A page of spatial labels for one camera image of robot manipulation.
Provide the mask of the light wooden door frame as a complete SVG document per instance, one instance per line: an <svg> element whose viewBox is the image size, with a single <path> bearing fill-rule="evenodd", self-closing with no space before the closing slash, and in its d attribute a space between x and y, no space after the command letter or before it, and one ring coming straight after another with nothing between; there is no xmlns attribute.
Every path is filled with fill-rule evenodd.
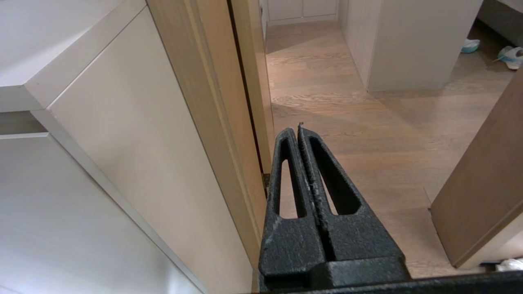
<svg viewBox="0 0 523 294"><path fill-rule="evenodd" d="M260 0L146 0L252 268L275 131Z"/></svg>

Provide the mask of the wide white cabinet door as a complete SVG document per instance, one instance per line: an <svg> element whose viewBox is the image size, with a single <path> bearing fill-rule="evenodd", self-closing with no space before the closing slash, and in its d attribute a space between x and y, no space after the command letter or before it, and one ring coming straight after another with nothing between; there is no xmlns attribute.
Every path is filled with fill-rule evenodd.
<svg viewBox="0 0 523 294"><path fill-rule="evenodd" d="M0 136L0 294L201 294L48 133Z"/></svg>

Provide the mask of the white slippers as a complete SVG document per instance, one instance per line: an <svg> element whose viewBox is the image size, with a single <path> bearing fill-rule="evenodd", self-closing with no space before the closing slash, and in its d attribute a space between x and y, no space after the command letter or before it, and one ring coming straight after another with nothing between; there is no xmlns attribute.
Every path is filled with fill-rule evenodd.
<svg viewBox="0 0 523 294"><path fill-rule="evenodd" d="M517 71L523 65L523 48L508 45L500 50L495 61L501 61L508 69Z"/></svg>

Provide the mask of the brown wooden door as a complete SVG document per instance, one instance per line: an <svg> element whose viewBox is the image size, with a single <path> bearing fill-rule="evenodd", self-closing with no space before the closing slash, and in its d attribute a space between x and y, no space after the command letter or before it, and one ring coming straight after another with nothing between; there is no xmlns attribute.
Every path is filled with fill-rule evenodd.
<svg viewBox="0 0 523 294"><path fill-rule="evenodd" d="M450 264L499 259L523 231L523 68L518 69L430 207Z"/></svg>

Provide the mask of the small white object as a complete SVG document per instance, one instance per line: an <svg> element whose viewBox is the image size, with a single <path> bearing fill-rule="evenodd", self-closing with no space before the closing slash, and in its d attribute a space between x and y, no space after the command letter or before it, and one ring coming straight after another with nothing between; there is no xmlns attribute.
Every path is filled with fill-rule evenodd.
<svg viewBox="0 0 523 294"><path fill-rule="evenodd" d="M523 271L523 258L505 259L496 265L497 272Z"/></svg>

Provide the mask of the white sideboard cabinet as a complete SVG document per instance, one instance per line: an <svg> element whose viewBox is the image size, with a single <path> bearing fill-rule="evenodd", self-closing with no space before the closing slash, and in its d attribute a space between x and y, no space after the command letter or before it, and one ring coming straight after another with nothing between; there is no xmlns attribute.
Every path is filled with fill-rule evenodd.
<svg viewBox="0 0 523 294"><path fill-rule="evenodd" d="M253 268L146 0L0 0L0 136L48 133L200 289Z"/></svg>

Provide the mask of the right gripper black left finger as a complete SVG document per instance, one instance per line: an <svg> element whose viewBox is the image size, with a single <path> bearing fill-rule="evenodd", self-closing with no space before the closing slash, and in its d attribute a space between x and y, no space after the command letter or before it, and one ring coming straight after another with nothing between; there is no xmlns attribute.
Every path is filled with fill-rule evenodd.
<svg viewBox="0 0 523 294"><path fill-rule="evenodd" d="M293 186L295 219L280 214L284 163ZM293 128L286 128L276 137L269 179L258 266L265 287L335 286L314 192L317 186L306 169L304 152Z"/></svg>

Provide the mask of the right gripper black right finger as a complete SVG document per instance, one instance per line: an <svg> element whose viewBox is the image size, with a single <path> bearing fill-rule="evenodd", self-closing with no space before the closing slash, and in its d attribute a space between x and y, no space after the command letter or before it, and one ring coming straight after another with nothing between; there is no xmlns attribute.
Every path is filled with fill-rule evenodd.
<svg viewBox="0 0 523 294"><path fill-rule="evenodd" d="M319 134L298 127L317 227L329 261L405 256Z"/></svg>

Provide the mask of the dark grey bed base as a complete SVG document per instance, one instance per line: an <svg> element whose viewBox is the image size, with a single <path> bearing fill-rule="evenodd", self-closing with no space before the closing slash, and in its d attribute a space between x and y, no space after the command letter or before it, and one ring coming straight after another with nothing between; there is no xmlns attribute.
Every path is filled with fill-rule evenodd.
<svg viewBox="0 0 523 294"><path fill-rule="evenodd" d="M523 0L483 0L477 19L523 47Z"/></svg>

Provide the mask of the white closet doors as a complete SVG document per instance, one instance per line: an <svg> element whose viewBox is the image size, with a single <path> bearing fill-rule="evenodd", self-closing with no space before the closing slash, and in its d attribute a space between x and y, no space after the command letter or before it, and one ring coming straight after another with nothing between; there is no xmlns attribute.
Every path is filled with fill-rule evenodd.
<svg viewBox="0 0 523 294"><path fill-rule="evenodd" d="M271 26L337 18L339 0L268 0Z"/></svg>

